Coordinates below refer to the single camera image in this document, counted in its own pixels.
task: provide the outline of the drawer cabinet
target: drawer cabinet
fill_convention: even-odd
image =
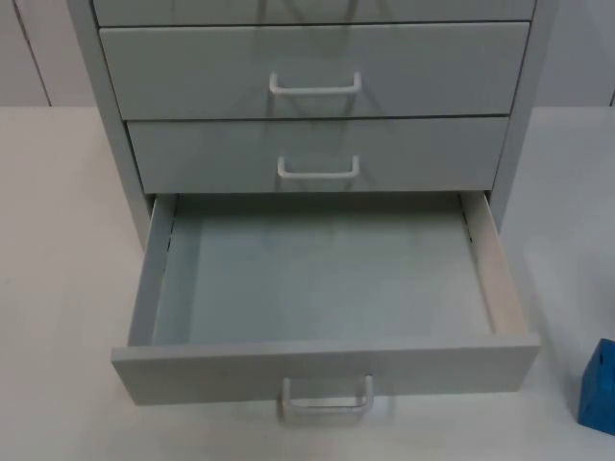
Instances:
[[[525,23],[105,29],[126,120],[508,114]]]
[[[533,0],[94,0],[101,26],[530,20]]]
[[[460,199],[161,198],[113,364],[140,404],[353,395],[366,376],[376,395],[513,390],[538,339],[484,196]]]
[[[128,128],[146,192],[196,194],[486,190],[506,125],[493,117]]]
[[[67,2],[148,235],[135,403],[520,387],[497,226],[557,0]]]

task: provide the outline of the blue box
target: blue box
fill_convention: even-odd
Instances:
[[[583,373],[578,423],[615,435],[615,342],[601,339]]]

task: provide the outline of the open drawer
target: open drawer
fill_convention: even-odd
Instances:
[[[538,348],[482,193],[160,196],[112,362],[137,404],[358,389],[360,412],[517,390]]]

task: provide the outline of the drawer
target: drawer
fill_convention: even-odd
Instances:
[[[507,118],[130,122],[146,193],[491,189]]]
[[[101,26],[529,20],[534,0],[94,0]]]
[[[104,29],[126,120],[508,114],[528,23]]]
[[[480,192],[159,196],[112,362],[138,404],[282,394],[301,412],[362,388],[364,411],[516,390],[538,347]]]

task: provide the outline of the closed drawer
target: closed drawer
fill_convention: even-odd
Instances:
[[[506,124],[494,117],[128,128],[145,192],[174,194],[488,190]]]
[[[105,29],[126,120],[507,114],[527,23]]]
[[[94,0],[101,26],[531,19],[534,0]]]
[[[482,193],[293,199],[158,197],[112,353],[136,403],[520,386],[538,338]]]

